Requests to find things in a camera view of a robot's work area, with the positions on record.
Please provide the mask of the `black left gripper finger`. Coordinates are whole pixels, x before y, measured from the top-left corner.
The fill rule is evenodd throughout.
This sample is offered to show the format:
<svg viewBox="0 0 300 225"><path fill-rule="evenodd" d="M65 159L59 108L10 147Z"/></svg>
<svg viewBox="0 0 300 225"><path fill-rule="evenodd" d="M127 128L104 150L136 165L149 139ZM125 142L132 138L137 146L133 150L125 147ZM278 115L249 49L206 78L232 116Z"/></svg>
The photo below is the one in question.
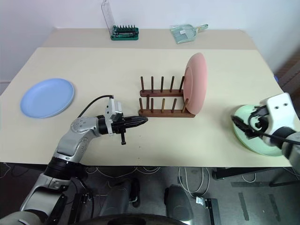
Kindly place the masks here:
<svg viewBox="0 0 300 225"><path fill-rule="evenodd" d="M128 116L126 117L126 123L146 123L148 121L147 117L143 116Z"/></svg>
<svg viewBox="0 0 300 225"><path fill-rule="evenodd" d="M133 122L128 122L126 123L126 128L134 128L138 127L142 124L146 123L145 121L133 121Z"/></svg>

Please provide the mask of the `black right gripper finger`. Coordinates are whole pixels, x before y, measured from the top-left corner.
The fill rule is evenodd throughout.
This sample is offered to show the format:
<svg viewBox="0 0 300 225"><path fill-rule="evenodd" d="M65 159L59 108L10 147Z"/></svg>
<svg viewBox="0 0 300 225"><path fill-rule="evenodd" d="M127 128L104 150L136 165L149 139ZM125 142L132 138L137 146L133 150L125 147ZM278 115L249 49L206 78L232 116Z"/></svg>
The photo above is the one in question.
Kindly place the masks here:
<svg viewBox="0 0 300 225"><path fill-rule="evenodd" d="M235 115L231 115L231 119L232 119L234 125L239 130L241 130L248 139L255 138L254 131L250 128L249 125L247 125L246 123L244 123L243 119L241 119L240 117L235 116Z"/></svg>

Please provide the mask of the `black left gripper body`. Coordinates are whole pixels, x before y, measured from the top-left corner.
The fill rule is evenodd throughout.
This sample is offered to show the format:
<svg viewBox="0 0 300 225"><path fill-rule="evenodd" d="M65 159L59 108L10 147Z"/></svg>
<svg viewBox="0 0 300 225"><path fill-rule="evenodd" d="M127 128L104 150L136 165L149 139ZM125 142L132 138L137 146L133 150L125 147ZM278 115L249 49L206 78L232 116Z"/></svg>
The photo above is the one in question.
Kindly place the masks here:
<svg viewBox="0 0 300 225"><path fill-rule="evenodd" d="M114 134L120 134L121 144L126 145L125 133L126 133L126 121L124 118L121 118L112 123L112 132Z"/></svg>

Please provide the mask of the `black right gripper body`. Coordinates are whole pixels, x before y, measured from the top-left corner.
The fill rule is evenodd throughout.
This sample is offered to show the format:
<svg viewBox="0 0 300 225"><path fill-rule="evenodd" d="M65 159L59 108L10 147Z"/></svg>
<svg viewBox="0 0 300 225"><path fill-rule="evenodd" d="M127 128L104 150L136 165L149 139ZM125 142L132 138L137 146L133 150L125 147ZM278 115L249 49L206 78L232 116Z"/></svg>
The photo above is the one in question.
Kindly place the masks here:
<svg viewBox="0 0 300 225"><path fill-rule="evenodd" d="M268 128L269 122L267 116L269 115L269 111L267 106L255 106L255 110L251 112L248 118L248 126L254 130L255 128L251 124L251 120L256 118L258 121L255 123L255 127L257 131L265 132Z"/></svg>

